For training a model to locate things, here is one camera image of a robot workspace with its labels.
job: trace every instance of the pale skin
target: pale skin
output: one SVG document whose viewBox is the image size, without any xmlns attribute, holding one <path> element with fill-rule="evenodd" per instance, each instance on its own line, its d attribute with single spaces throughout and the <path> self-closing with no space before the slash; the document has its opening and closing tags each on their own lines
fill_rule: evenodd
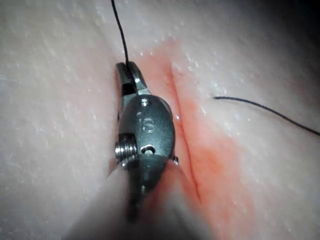
<svg viewBox="0 0 320 240">
<path fill-rule="evenodd" d="M 215 197 L 226 189 L 231 196 L 226 206 L 225 198 L 202 198 L 203 211 L 180 215 L 201 219 L 200 212 L 208 213 L 201 225 L 194 220 L 190 227 L 204 239 L 207 231 L 220 239 L 318 239 L 320 138 L 255 107 L 212 100 L 256 101 L 319 131 L 314 37 L 297 25 L 293 8 L 280 17 L 282 8 L 271 14 L 274 9 L 266 4 L 194 2 L 116 1 L 130 59 L 144 70 L 150 90 L 182 119 L 177 152 L 186 179 L 191 176 L 186 147 L 191 162 L 199 147 L 214 148 L 221 136 L 232 143 L 223 152 L 237 149 L 236 170 L 232 160 L 221 161 L 245 190 L 236 191 L 233 178 L 217 177 L 206 186 L 219 188 L 211 193 Z M 124 61 L 110 2 L 4 1 L 0 19 L 1 239 L 60 239 L 95 208 L 100 192 L 112 219 L 123 216 L 125 201 L 114 196 L 125 194 L 125 173 L 107 178 L 118 111 L 114 70 Z M 177 93 L 159 77 L 166 58 Z M 185 95 L 196 105 L 193 127 Z M 205 170 L 211 169 L 194 169 L 204 186 L 202 171 L 208 175 Z M 166 198 L 175 206 L 188 205 L 179 193 Z M 235 210 L 222 221 L 217 212 L 231 205 Z"/>
</svg>

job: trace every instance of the metal clamp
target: metal clamp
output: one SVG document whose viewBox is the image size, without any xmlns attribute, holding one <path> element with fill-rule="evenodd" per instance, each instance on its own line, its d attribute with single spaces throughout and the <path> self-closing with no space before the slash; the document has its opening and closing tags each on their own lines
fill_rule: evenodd
<svg viewBox="0 0 320 240">
<path fill-rule="evenodd" d="M 167 161 L 178 164 L 175 127 L 167 102 L 152 95 L 137 67 L 130 61 L 116 64 L 120 91 L 117 164 L 129 171 L 129 219 L 137 219 L 147 193 L 158 184 Z"/>
</svg>

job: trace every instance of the red blood stain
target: red blood stain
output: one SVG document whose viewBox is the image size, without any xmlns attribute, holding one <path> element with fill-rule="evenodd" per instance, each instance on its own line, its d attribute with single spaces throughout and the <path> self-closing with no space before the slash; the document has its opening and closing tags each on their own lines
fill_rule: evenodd
<svg viewBox="0 0 320 240">
<path fill-rule="evenodd" d="M 195 91 L 195 77 L 180 44 L 168 40 L 152 50 L 153 55 L 138 59 L 146 84 L 152 94 L 165 99 L 171 107 L 176 131 L 175 155 L 188 181 L 167 169 L 152 205 L 161 199 L 180 178 L 181 191 L 191 206 L 204 211 L 205 218 L 220 239 L 248 237 L 254 231 L 255 209 L 252 196 L 242 184 L 240 151 L 237 143 L 201 111 L 201 96 Z"/>
</svg>

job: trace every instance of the skin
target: skin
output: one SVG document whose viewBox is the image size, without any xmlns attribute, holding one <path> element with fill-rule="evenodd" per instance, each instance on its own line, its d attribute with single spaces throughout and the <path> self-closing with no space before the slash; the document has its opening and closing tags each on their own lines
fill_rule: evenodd
<svg viewBox="0 0 320 240">
<path fill-rule="evenodd" d="M 253 2 L 116 1 L 130 59 L 175 116 L 180 167 L 146 201 L 152 230 L 177 209 L 172 229 L 203 239 L 320 236 L 320 139 L 212 100 L 249 99 L 320 130 L 313 22 L 294 4 Z M 11 0 L 0 11 L 1 238 L 100 233 L 84 216 L 119 236 L 126 173 L 107 176 L 124 55 L 110 2 Z"/>
</svg>

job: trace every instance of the blood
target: blood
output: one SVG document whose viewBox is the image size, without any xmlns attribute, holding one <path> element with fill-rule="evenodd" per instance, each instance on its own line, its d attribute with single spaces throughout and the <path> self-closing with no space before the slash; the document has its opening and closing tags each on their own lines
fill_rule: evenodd
<svg viewBox="0 0 320 240">
<path fill-rule="evenodd" d="M 195 76 L 180 43 L 164 41 L 153 54 L 136 59 L 152 94 L 168 102 L 176 131 L 175 155 L 190 183 L 182 191 L 191 205 L 200 204 L 206 221 L 220 239 L 248 237 L 255 229 L 255 208 L 250 191 L 242 183 L 241 151 L 210 117 L 204 116 L 205 101 L 195 91 Z M 159 201 L 181 174 L 168 170 L 154 193 Z"/>
</svg>

